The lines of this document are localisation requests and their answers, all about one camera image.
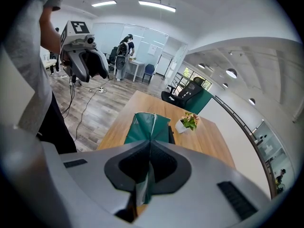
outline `wooden table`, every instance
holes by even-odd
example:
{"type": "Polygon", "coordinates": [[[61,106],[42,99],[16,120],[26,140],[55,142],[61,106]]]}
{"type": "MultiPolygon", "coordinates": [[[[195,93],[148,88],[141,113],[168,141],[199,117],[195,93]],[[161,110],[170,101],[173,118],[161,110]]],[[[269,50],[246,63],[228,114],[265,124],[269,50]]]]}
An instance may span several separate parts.
{"type": "Polygon", "coordinates": [[[235,169],[230,151],[215,123],[200,117],[195,131],[188,129],[179,134],[175,129],[175,124],[184,115],[185,110],[140,91],[133,94],[119,113],[100,143],[98,150],[123,145],[134,114],[137,112],[156,113],[170,118],[169,125],[174,132],[176,145],[218,158],[235,169]]]}

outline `potted plant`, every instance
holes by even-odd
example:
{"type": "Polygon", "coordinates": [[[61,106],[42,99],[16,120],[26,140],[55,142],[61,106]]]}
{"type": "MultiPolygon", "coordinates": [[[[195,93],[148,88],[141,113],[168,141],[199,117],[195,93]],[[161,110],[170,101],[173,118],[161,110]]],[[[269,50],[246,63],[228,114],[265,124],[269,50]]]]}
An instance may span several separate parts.
{"type": "Polygon", "coordinates": [[[194,130],[197,128],[199,117],[193,113],[185,112],[185,115],[181,117],[175,124],[175,128],[178,133],[186,131],[188,128],[194,130]]]}

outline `door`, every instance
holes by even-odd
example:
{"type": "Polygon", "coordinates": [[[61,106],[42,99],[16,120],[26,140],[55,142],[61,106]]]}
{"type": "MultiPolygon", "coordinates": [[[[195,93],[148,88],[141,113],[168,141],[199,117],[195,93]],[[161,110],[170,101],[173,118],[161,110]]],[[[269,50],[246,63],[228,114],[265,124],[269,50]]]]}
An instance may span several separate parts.
{"type": "Polygon", "coordinates": [[[170,56],[168,56],[166,54],[162,54],[161,59],[160,59],[159,63],[157,64],[157,67],[156,67],[156,73],[158,73],[160,75],[165,75],[170,61],[171,61],[170,56]]]}

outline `black cable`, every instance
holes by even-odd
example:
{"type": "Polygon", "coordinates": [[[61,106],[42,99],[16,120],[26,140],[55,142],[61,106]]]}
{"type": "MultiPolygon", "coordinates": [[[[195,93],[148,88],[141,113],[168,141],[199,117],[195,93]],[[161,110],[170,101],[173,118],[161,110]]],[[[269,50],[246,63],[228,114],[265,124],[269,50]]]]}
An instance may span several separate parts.
{"type": "Polygon", "coordinates": [[[85,109],[83,110],[83,112],[81,113],[81,119],[80,119],[80,122],[78,123],[78,125],[77,125],[77,128],[76,128],[76,138],[75,138],[75,140],[74,140],[74,142],[76,141],[76,139],[77,139],[77,131],[78,131],[78,127],[79,127],[79,125],[81,124],[81,122],[82,122],[82,117],[83,117],[83,115],[84,115],[84,112],[85,112],[85,110],[86,110],[86,108],[87,108],[87,105],[89,104],[89,102],[92,100],[92,98],[93,98],[93,96],[96,94],[96,92],[97,92],[98,90],[96,90],[95,91],[95,93],[91,96],[91,98],[89,99],[89,101],[86,103],[86,106],[85,106],[85,109]]]}
{"type": "Polygon", "coordinates": [[[74,84],[72,83],[72,77],[70,77],[70,80],[69,80],[69,84],[70,84],[70,95],[71,95],[71,101],[70,101],[70,104],[68,106],[68,108],[66,110],[64,110],[61,114],[63,115],[64,113],[66,113],[67,111],[67,115],[69,114],[70,112],[70,107],[71,107],[71,104],[73,102],[73,99],[75,97],[75,89],[74,89],[74,84]]]}
{"type": "Polygon", "coordinates": [[[63,118],[63,119],[65,119],[67,116],[68,116],[68,114],[70,113],[70,108],[71,108],[71,104],[72,104],[72,102],[73,102],[73,100],[74,100],[74,97],[75,97],[75,89],[74,89],[74,84],[72,85],[73,87],[72,87],[72,99],[71,99],[71,102],[70,102],[70,105],[69,105],[69,107],[68,107],[68,111],[67,111],[67,114],[66,114],[66,116],[63,118]]]}
{"type": "MultiPolygon", "coordinates": [[[[96,89],[96,88],[101,88],[101,86],[104,86],[106,83],[108,83],[109,81],[105,82],[104,84],[98,86],[98,87],[95,87],[95,88],[90,88],[89,92],[92,92],[93,89],[96,89]]],[[[99,91],[99,90],[96,90],[95,93],[91,96],[91,98],[89,99],[89,101],[86,103],[86,106],[85,106],[85,109],[83,110],[83,112],[81,113],[81,119],[80,119],[80,122],[78,123],[77,125],[77,128],[76,128],[76,138],[74,140],[74,142],[76,141],[77,139],[77,131],[78,131],[78,127],[80,126],[81,122],[82,122],[82,117],[83,117],[83,114],[84,112],[86,111],[86,108],[87,108],[87,105],[89,104],[89,102],[92,100],[93,96],[96,94],[96,92],[99,91]]]]}

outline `person's arm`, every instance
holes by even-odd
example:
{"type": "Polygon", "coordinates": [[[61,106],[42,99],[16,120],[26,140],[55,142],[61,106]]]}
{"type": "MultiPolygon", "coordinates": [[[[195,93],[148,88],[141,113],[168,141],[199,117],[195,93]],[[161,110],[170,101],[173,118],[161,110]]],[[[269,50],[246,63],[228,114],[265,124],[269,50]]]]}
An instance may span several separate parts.
{"type": "Polygon", "coordinates": [[[62,0],[47,0],[43,6],[43,11],[39,20],[41,46],[57,54],[60,54],[60,34],[55,31],[51,23],[51,12],[60,9],[61,1],[62,0]]]}
{"type": "Polygon", "coordinates": [[[41,30],[40,44],[43,48],[60,54],[60,34],[55,31],[50,19],[53,7],[43,8],[39,23],[41,30]]]}

